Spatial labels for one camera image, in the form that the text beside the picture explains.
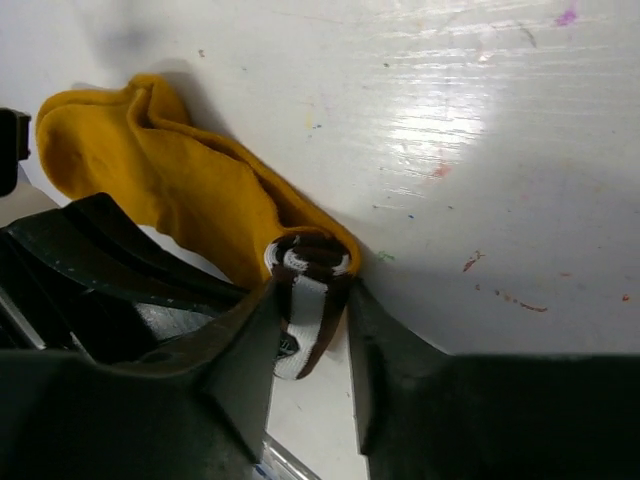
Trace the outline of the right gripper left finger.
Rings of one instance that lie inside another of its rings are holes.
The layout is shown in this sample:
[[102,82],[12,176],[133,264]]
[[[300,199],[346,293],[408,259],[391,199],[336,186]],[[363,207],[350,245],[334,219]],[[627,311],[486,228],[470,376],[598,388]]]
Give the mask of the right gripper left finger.
[[259,462],[280,320],[275,286],[136,362],[1,354],[5,479],[248,479]]

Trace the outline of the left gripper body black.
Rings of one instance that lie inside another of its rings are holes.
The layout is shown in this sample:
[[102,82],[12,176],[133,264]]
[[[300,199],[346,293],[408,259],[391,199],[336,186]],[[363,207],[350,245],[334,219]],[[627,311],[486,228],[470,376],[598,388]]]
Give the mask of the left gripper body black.
[[136,361],[246,290],[163,249],[105,193],[1,229],[1,347]]

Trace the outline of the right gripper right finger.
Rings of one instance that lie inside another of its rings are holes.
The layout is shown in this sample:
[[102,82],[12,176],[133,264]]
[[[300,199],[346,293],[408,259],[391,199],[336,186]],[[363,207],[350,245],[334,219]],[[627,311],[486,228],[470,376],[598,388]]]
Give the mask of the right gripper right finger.
[[355,425],[373,479],[635,479],[635,355],[447,354],[363,285],[348,302]]

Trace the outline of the mustard yellow sock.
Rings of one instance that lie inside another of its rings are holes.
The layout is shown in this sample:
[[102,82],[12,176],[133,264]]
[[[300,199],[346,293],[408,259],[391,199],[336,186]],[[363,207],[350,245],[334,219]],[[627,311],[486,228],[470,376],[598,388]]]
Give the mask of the mustard yellow sock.
[[36,119],[43,171],[66,197],[109,194],[137,224],[170,236],[232,283],[277,284],[275,373],[308,376],[331,343],[361,265],[355,237],[253,153],[195,127],[157,74],[119,90],[68,90]]

